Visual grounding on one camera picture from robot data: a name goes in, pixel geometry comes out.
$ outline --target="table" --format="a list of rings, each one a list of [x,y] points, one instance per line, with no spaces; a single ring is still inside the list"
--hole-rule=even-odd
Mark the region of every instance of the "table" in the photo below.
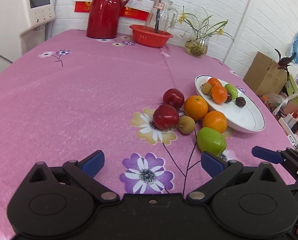
[[[185,194],[207,182],[194,133],[159,132],[151,125],[164,92],[177,88],[186,98],[194,95],[194,79],[201,74],[243,88],[266,120],[265,130],[256,134],[228,129],[226,158],[257,166],[261,160],[251,155],[252,147],[291,146],[242,79],[219,60],[195,58],[180,47],[148,48],[124,35],[98,41],[71,30],[7,68],[0,74],[0,240],[13,234],[6,206],[37,161],[60,166],[103,150],[105,166],[95,179],[121,196],[183,192],[186,174]],[[275,167],[286,183],[294,182]],[[140,171],[151,184],[145,176],[139,179]]]

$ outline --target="blue gripper pad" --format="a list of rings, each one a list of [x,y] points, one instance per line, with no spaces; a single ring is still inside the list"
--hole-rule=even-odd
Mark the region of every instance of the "blue gripper pad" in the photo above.
[[[225,170],[225,167],[216,156],[210,156],[206,152],[201,154],[201,167],[211,176],[215,177]]]
[[[78,167],[89,177],[94,178],[105,165],[105,155],[98,150],[78,163]]]
[[[255,146],[252,148],[251,153],[254,157],[265,160],[267,162],[279,164],[283,162],[283,158],[280,153],[262,148],[260,146]]]

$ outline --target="tangerine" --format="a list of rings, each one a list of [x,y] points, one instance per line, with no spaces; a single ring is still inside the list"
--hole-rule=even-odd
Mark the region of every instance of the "tangerine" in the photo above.
[[[208,113],[207,102],[200,96],[191,96],[184,103],[184,112],[195,121],[201,120]]]
[[[221,134],[227,130],[228,121],[225,115],[219,111],[211,111],[202,120],[202,127],[212,128]]]
[[[212,99],[217,103],[217,104],[222,104],[224,103],[227,98],[228,98],[228,92],[227,90],[220,85],[215,85],[212,89],[211,89],[211,97]]]
[[[215,85],[220,85],[222,86],[222,84],[220,83],[220,81],[217,78],[210,78],[207,83],[209,83],[211,86],[215,86]]]

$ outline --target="screw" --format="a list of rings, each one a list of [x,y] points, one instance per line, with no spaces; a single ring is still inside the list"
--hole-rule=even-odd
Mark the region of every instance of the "screw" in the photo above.
[[[189,197],[194,200],[201,200],[205,197],[205,194],[200,191],[193,191],[189,194]]]
[[[114,192],[105,192],[101,194],[101,198],[104,200],[114,200],[117,197],[117,194]]]

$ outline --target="white plate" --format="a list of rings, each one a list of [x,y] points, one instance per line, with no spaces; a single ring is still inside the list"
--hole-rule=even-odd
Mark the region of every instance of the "white plate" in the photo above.
[[[260,132],[265,128],[265,119],[255,103],[238,89],[238,97],[243,97],[246,100],[244,107],[236,105],[235,100],[230,103],[217,104],[209,95],[201,92],[200,87],[212,77],[197,76],[195,79],[196,91],[198,95],[202,96],[208,103],[210,111],[216,110],[222,112],[228,120],[228,126],[246,133]],[[218,79],[223,86],[228,82]]]

